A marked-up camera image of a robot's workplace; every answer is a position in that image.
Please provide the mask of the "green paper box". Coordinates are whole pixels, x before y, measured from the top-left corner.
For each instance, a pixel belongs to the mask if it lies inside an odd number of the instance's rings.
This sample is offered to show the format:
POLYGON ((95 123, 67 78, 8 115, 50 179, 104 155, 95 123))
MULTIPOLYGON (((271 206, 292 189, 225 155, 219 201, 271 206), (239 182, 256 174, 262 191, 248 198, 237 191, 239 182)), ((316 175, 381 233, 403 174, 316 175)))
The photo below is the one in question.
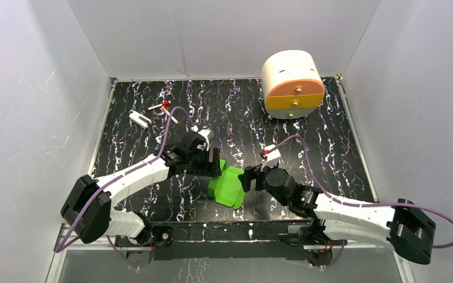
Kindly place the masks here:
POLYGON ((208 185, 208 195, 215 199, 216 203, 229 208, 239 209, 244 201, 245 192, 239 176, 244 170, 226 166, 226 160, 220 160, 222 174, 213 178, 208 185))

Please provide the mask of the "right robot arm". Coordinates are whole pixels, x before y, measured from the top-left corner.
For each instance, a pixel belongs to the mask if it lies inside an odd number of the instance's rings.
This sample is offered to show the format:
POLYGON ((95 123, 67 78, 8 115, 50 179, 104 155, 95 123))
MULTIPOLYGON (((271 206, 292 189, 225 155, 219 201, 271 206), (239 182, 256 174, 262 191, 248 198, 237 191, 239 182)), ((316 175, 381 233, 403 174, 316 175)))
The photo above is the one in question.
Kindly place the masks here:
POLYGON ((431 262, 436 224, 409 200, 380 206, 326 195, 320 188, 297 183, 278 166, 248 166, 238 178, 245 192, 252 186, 264 190, 293 214, 311 218, 307 232, 316 244, 351 240, 390 248, 416 264, 431 262))

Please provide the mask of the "pink tube pen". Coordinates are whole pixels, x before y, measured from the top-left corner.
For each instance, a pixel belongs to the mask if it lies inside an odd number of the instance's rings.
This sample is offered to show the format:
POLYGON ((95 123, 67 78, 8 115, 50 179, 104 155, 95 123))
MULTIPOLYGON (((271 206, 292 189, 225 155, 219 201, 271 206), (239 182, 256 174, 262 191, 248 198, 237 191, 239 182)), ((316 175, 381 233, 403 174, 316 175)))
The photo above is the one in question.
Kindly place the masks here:
POLYGON ((170 111, 167 109, 166 106, 161 106, 161 110, 176 124, 179 125, 180 122, 174 116, 171 115, 170 111))

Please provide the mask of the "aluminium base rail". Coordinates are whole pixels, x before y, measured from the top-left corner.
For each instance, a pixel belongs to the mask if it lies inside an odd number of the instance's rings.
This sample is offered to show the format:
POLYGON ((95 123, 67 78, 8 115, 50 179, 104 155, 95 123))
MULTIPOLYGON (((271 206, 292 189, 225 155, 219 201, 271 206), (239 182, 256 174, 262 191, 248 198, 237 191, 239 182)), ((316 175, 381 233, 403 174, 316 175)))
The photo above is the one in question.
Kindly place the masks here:
POLYGON ((125 221, 110 219, 106 225, 78 224, 55 247, 60 252, 75 241, 92 243, 107 236, 125 238, 140 246, 176 243, 283 242, 292 246, 340 245, 346 241, 368 243, 393 249, 390 229, 368 229, 340 221, 268 221, 268 222, 149 222, 139 215, 125 221))

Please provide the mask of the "round cream drawer cabinet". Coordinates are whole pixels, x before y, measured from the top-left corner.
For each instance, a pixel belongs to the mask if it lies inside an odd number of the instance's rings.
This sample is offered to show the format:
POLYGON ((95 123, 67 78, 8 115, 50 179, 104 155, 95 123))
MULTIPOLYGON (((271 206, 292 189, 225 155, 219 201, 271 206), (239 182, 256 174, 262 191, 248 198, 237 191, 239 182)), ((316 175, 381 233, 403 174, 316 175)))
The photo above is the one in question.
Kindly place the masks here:
POLYGON ((270 56, 261 69, 263 103, 270 119, 307 117, 322 103, 325 87, 310 53, 285 50, 270 56))

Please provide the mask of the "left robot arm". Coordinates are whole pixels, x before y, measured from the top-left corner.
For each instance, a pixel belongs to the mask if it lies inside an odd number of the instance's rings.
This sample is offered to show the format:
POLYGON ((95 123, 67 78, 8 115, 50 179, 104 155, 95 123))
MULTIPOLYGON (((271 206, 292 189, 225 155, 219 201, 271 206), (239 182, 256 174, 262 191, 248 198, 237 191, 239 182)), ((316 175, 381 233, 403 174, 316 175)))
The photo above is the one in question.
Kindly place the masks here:
POLYGON ((102 236, 125 236, 147 245, 157 236, 151 221, 142 213, 122 212, 115 206, 140 190, 171 177, 189 174, 219 177, 219 149, 210 146, 210 129, 190 131, 183 139, 165 146, 160 156, 146 159, 111 175, 79 177, 60 214, 83 243, 102 236))

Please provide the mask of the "red capped marker pen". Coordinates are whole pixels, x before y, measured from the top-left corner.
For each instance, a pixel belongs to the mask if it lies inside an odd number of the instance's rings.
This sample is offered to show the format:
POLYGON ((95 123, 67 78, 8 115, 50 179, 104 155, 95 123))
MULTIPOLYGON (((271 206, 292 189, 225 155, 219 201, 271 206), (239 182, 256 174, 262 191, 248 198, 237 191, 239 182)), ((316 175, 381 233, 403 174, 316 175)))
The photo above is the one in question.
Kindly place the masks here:
POLYGON ((148 107, 147 110, 148 110, 148 111, 152 111, 152 110, 154 110, 154 109, 161 108, 161 107, 163 107, 163 106, 168 106, 168 105, 170 105, 170 104, 171 104, 171 101, 170 101, 170 100, 165 100, 165 101, 163 101, 163 102, 160 103, 160 104, 157 104, 157 105, 148 107))

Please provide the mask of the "small white plastic clip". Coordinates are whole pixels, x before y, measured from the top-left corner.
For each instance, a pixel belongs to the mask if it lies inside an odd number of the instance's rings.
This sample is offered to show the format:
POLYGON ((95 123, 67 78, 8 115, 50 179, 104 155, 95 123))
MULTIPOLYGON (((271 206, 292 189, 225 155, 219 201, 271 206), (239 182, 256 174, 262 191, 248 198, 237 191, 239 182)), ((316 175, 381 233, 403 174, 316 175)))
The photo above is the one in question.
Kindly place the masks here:
POLYGON ((152 123, 152 121, 149 118, 145 117, 144 115, 136 111, 132 111, 129 114, 129 118, 131 119, 132 122, 138 124, 140 127, 144 129, 148 129, 152 123))

